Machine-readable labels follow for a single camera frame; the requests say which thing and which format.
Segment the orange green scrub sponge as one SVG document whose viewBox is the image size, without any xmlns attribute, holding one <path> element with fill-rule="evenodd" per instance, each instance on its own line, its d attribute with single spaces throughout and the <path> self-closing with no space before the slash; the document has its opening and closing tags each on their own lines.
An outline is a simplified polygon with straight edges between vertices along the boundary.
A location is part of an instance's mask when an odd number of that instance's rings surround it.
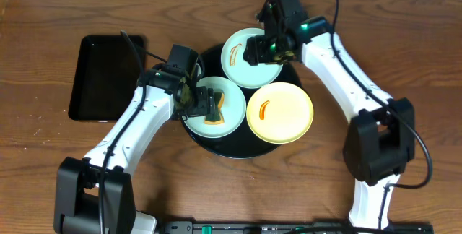
<svg viewBox="0 0 462 234">
<path fill-rule="evenodd" d="M 204 118 L 204 124 L 206 125 L 219 125 L 225 122 L 223 118 L 221 108 L 225 101 L 225 94 L 223 92 L 214 93 L 215 110 L 212 114 L 206 115 Z"/>
</svg>

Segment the mint plate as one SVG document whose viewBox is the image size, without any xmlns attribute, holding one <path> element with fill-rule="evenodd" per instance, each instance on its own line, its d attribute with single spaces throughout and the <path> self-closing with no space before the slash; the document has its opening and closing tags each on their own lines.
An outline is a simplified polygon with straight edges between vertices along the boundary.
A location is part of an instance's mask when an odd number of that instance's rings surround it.
<svg viewBox="0 0 462 234">
<path fill-rule="evenodd" d="M 186 127 L 200 137 L 220 138 L 231 134 L 243 122 L 246 112 L 246 100 L 242 90 L 224 77 L 205 77 L 197 86 L 212 88 L 214 92 L 224 94 L 220 112 L 224 119 L 220 124 L 205 124 L 205 117 L 189 118 Z"/>
<path fill-rule="evenodd" d="M 282 66 L 259 64 L 251 66 L 243 58 L 247 39 L 264 35 L 261 28 L 245 28 L 231 35 L 223 45 L 221 65 L 225 75 L 240 87 L 256 89 L 272 83 L 281 73 Z"/>
</svg>

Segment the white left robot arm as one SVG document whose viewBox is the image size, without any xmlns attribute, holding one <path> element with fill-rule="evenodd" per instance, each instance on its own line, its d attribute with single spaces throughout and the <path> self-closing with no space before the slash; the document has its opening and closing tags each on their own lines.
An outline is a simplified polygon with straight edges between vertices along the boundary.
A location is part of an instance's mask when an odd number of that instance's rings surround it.
<svg viewBox="0 0 462 234">
<path fill-rule="evenodd" d="M 169 120 L 214 112 L 214 92 L 197 85 L 200 55 L 174 45 L 164 64 L 144 71 L 110 132 L 82 159 L 66 157 L 56 179 L 56 233 L 154 233 L 155 217 L 136 209 L 132 176 L 151 140 Z"/>
</svg>

